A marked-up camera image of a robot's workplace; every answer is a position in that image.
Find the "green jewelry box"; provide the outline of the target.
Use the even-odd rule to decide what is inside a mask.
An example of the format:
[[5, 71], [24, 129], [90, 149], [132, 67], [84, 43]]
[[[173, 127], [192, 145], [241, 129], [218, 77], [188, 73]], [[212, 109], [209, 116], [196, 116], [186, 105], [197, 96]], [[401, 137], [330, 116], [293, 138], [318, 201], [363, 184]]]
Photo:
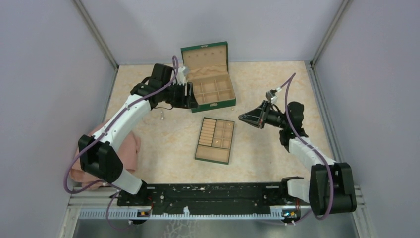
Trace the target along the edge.
[[226, 41], [183, 47], [183, 65], [189, 69], [187, 81], [192, 83], [198, 107], [192, 113], [233, 107], [236, 96], [229, 75]]

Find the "green jewelry tray insert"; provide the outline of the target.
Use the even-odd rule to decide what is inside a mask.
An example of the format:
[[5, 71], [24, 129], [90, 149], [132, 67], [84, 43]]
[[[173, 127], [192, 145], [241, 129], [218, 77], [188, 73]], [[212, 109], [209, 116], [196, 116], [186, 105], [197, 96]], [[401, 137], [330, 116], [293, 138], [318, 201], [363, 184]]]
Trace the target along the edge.
[[194, 159], [228, 165], [235, 122], [204, 117], [200, 128]]

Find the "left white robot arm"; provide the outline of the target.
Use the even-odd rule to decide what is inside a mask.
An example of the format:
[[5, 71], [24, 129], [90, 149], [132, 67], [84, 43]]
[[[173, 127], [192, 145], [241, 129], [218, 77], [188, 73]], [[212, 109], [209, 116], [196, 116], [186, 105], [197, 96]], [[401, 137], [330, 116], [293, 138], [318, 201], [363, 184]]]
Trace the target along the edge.
[[173, 108], [194, 109], [198, 102], [191, 82], [187, 82], [187, 67], [157, 63], [152, 74], [134, 86], [119, 111], [93, 135], [83, 135], [78, 141], [81, 170], [129, 193], [136, 205], [149, 198], [144, 182], [132, 175], [117, 154], [123, 140], [134, 126], [159, 103]]

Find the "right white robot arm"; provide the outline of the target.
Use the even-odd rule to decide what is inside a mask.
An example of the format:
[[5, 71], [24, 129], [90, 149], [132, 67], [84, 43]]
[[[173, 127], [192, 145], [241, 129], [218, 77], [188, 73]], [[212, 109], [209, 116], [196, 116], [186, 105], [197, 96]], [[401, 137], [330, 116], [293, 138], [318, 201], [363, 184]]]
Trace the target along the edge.
[[309, 180], [302, 177], [282, 180], [285, 187], [279, 190], [281, 202], [292, 204], [298, 198], [308, 203], [313, 214], [321, 218], [354, 212], [357, 199], [351, 166], [329, 158], [313, 145], [303, 128], [304, 110], [303, 104], [292, 101], [282, 112], [273, 99], [269, 99], [239, 115], [238, 119], [258, 129], [267, 124], [279, 128], [280, 144], [310, 172]]

